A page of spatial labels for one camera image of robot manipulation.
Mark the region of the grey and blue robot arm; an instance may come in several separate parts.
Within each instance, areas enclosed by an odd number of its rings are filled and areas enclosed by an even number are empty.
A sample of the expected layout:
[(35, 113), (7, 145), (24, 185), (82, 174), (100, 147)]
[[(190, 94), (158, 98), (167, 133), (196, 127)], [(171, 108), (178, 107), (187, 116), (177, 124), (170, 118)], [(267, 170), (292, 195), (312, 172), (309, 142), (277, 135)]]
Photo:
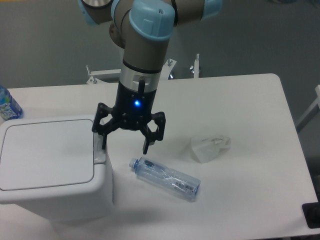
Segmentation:
[(80, 0), (90, 25), (111, 22), (124, 50), (115, 104), (99, 103), (92, 131), (140, 131), (143, 152), (164, 138), (164, 112), (152, 113), (170, 38), (176, 26), (215, 16), (220, 0)]

